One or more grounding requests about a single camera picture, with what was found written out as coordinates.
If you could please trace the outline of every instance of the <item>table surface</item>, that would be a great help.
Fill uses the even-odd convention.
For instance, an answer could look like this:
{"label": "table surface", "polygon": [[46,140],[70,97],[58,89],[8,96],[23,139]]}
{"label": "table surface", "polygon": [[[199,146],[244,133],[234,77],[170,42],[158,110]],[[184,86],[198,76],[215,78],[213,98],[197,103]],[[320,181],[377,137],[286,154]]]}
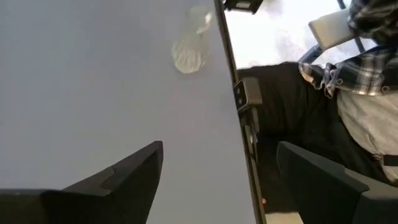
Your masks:
{"label": "table surface", "polygon": [[213,0],[0,2],[0,187],[62,189],[164,142],[148,223],[255,223],[216,19],[198,72],[170,49]]}

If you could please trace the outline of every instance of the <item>person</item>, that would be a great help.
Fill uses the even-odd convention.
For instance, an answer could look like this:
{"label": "person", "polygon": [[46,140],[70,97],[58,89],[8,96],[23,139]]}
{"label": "person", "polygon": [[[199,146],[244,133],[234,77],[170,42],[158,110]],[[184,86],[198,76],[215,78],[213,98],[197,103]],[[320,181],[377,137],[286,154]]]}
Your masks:
{"label": "person", "polygon": [[289,141],[398,187],[398,1],[352,0],[348,25],[378,46],[325,66],[285,62],[259,80],[261,136]]}

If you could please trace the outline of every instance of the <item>black pants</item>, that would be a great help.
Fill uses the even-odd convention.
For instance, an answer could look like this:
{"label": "black pants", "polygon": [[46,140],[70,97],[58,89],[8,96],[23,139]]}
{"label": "black pants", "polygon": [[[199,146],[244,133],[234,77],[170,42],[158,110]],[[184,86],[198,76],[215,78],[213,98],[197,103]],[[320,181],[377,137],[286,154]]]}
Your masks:
{"label": "black pants", "polygon": [[[263,104],[259,109],[259,147],[264,148],[263,157],[269,164],[263,164],[264,170],[259,170],[259,173],[276,169],[268,167],[276,164],[276,147],[272,144],[289,141],[389,184],[379,163],[347,132],[338,115],[336,99],[328,99],[323,91],[314,89],[306,82],[299,73],[297,63],[252,67],[239,70],[238,74],[240,78],[256,77],[260,84]],[[265,185],[275,185],[271,182],[279,181],[277,174],[265,175],[268,175],[264,177],[268,179]]]}

